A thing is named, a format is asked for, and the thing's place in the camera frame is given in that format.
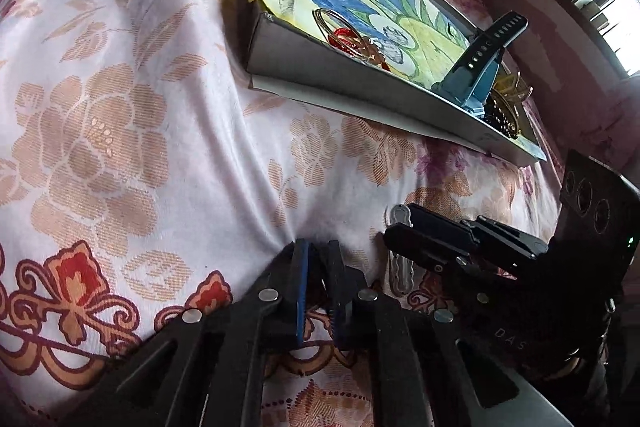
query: pink wall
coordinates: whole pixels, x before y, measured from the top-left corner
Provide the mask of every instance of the pink wall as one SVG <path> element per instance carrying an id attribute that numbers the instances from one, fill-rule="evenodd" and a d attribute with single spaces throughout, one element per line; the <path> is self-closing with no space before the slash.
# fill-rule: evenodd
<path id="1" fill-rule="evenodd" d="M 494 16 L 529 19 L 511 46 L 546 127 L 559 148 L 593 155 L 640 185 L 640 79 L 620 80 L 554 0 L 483 0 Z"/>

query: key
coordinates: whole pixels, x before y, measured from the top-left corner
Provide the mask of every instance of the key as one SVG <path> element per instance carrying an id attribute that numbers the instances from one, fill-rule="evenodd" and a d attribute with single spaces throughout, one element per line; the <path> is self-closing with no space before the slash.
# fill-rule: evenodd
<path id="1" fill-rule="evenodd" d="M 411 210 L 405 204 L 396 204 L 389 213 L 392 225 L 403 223 L 412 227 Z M 391 259 L 390 285 L 396 295 L 407 295 L 414 288 L 414 262 L 395 252 L 389 252 Z"/>

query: screw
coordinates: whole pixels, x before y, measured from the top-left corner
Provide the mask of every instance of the screw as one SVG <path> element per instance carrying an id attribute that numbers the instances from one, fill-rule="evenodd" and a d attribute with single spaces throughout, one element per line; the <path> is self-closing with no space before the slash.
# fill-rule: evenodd
<path id="1" fill-rule="evenodd" d="M 436 319 L 436 322 L 447 324 L 453 322 L 453 313 L 449 310 L 437 309 L 433 312 L 433 318 Z"/>
<path id="2" fill-rule="evenodd" d="M 202 312 L 196 308 L 191 308 L 182 314 L 182 321 L 187 324 L 195 324 L 202 318 Z"/>
<path id="3" fill-rule="evenodd" d="M 273 288 L 265 288 L 258 293 L 258 299 L 262 302 L 273 302 L 276 301 L 278 297 L 280 297 L 279 293 Z"/>
<path id="4" fill-rule="evenodd" d="M 373 302 L 378 298 L 378 292 L 370 288 L 363 288 L 358 292 L 358 299 L 365 302 Z"/>

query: bed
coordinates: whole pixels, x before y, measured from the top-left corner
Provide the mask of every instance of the bed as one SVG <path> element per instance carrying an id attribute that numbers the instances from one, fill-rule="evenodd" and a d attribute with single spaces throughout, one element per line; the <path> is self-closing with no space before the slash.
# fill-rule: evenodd
<path id="1" fill-rule="evenodd" d="M 447 0 L 476 25 L 480 0 Z M 246 0 L 0 0 L 0 369 L 54 423 L 183 309 L 237 300 L 296 237 L 339 239 L 389 292 L 396 203 L 478 214 L 548 240 L 562 166 L 514 166 L 443 140 L 250 89 Z M 454 303 L 416 270 L 404 307 Z M 366 359 L 331 342 L 270 364 L 264 427 L 372 425 Z"/>

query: bedsheet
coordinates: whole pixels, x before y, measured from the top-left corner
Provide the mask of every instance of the bedsheet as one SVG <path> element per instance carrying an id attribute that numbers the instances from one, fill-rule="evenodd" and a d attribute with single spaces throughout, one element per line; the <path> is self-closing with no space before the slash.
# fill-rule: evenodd
<path id="1" fill-rule="evenodd" d="M 477 24 L 479 0 L 447 0 Z M 249 89 L 246 0 L 0 0 L 0 370 L 54 422 L 107 361 L 183 309 L 241 298 L 289 241 L 339 239 L 388 287 L 388 210 L 416 201 L 548 239 L 561 165 L 517 169 Z M 401 298 L 454 308 L 416 270 Z M 273 360 L 262 424 L 372 425 L 366 359 L 331 343 Z"/>

